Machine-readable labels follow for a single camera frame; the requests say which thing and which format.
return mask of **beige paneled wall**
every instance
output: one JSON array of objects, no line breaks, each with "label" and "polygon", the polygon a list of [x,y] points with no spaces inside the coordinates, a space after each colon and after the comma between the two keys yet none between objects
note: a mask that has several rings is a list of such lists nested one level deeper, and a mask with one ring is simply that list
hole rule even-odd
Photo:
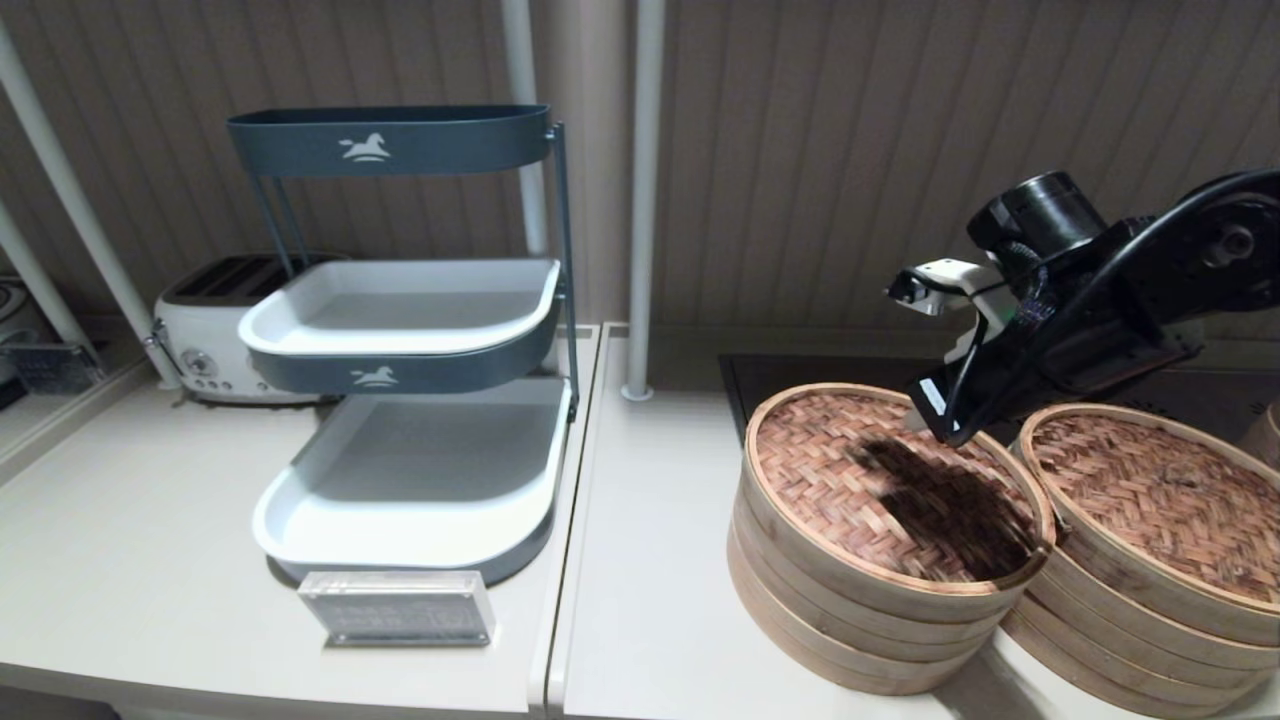
[{"label": "beige paneled wall", "polygon": [[[1066,169],[1108,219],[1280,161],[1280,3],[673,0],[655,320],[929,328],[882,288]],[[968,324],[968,318],[957,318]],[[1215,320],[1280,340],[1280,313]]]},{"label": "beige paneled wall", "polygon": [[[509,101],[498,0],[0,0],[95,209],[147,297],[270,247],[224,120],[271,106]],[[81,311],[110,296],[0,97],[0,195]],[[524,251],[513,173],[289,183],[315,247]]]},{"label": "beige paneled wall", "polygon": [[[539,86],[570,123],[582,318],[621,319],[634,8],[532,6]],[[509,97],[498,0],[0,0],[0,14],[147,296],[269,247],[227,117]],[[1025,177],[1066,169],[1119,218],[1280,161],[1275,0],[669,0],[667,29],[659,323],[937,328],[881,290],[904,264],[973,255],[968,217]],[[289,186],[317,247],[524,247],[513,176]],[[4,99],[0,196],[73,306],[111,311]],[[1280,340],[1280,313],[1213,332]]]}]

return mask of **toaster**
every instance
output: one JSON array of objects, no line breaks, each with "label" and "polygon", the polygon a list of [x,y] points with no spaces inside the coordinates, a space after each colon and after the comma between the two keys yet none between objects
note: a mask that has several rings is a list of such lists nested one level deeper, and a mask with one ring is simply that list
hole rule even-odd
[{"label": "toaster", "polygon": [[[311,264],[346,260],[311,252]],[[302,260],[291,256],[296,269]],[[156,301],[155,338],[197,398],[234,405],[315,402],[319,396],[271,387],[253,369],[237,327],[248,309],[288,282],[279,255],[232,255],[169,286]]]}]

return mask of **white metal pipe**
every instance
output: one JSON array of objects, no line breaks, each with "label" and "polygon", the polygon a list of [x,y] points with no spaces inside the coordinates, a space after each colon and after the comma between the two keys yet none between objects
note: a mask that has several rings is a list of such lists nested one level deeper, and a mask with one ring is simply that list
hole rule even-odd
[{"label": "white metal pipe", "polygon": [[640,0],[636,23],[635,158],[631,179],[631,337],[622,396],[649,400],[649,307],[653,296],[658,137],[662,122],[662,45],[666,0]]},{"label": "white metal pipe", "polygon": [[134,334],[138,336],[138,341],[147,348],[151,363],[160,373],[161,387],[180,387],[178,373],[164,356],[164,351],[155,343],[147,342],[151,336],[151,311],[142,302],[142,297],[129,281],[124,265],[120,264],[115,250],[106,240],[102,224],[93,213],[88,197],[84,196],[84,188],[81,187],[79,179],[67,159],[67,151],[63,150],[52,126],[49,123],[49,117],[45,115],[45,109],[41,108],[40,100],[36,97],[31,78],[22,65],[22,59],[18,58],[18,51],[9,37],[9,29],[3,18],[0,18],[0,85],[9,94],[9,102],[13,104],[18,120],[27,132],[40,163],[45,167],[45,173],[49,174],[49,179],[52,182],[54,190],[58,191],[58,196],[79,232],[81,240],[84,241],[84,247],[88,249],[93,264],[102,273],[106,287],[120,305],[120,310]]},{"label": "white metal pipe", "polygon": [[18,270],[18,274],[22,275],[23,284],[31,291],[31,296],[36,299],[36,305],[49,318],[49,323],[54,325],[58,337],[63,342],[83,347],[90,357],[97,361],[99,356],[97,351],[93,350],[92,341],[84,334],[84,329],[76,320],[76,315],[72,315],[70,307],[67,306],[63,296],[54,286],[54,281],[49,278],[49,273],[45,272],[40,260],[31,251],[27,240],[22,237],[22,232],[13,222],[13,217],[9,215],[9,208],[5,206],[3,200],[0,200],[0,247],[4,247],[4,254],[13,263],[13,269]]},{"label": "white metal pipe", "polygon": [[[502,0],[502,28],[507,42],[507,74],[511,95],[520,105],[538,102],[538,81],[534,74],[534,26],[529,17],[529,0]],[[543,164],[520,168],[520,202],[525,211],[525,246],[529,254],[543,258],[547,246],[547,188]]]}]

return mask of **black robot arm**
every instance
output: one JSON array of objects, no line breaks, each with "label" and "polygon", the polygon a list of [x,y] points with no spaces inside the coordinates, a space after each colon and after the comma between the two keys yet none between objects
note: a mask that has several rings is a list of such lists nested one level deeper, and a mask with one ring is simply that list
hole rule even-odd
[{"label": "black robot arm", "polygon": [[1196,356],[1206,315],[1280,305],[1280,168],[1219,178],[1164,215],[1110,227],[1066,173],[1050,173],[992,200],[968,232],[995,272],[938,260],[887,290],[928,314],[979,311],[945,364],[908,388],[952,446]]}]

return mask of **stacked bamboo steamer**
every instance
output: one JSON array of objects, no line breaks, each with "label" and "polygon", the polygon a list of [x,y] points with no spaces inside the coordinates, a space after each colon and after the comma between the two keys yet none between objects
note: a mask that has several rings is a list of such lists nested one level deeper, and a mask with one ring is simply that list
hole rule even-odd
[{"label": "stacked bamboo steamer", "polygon": [[906,396],[801,386],[756,409],[728,538],[748,612],[841,685],[911,694],[983,644],[1053,547],[1052,506],[979,434],[904,427]]},{"label": "stacked bamboo steamer", "polygon": [[1280,474],[1193,428],[1060,405],[1019,455],[1064,527],[1006,618],[1041,662],[1114,705],[1204,717],[1280,666]]}]

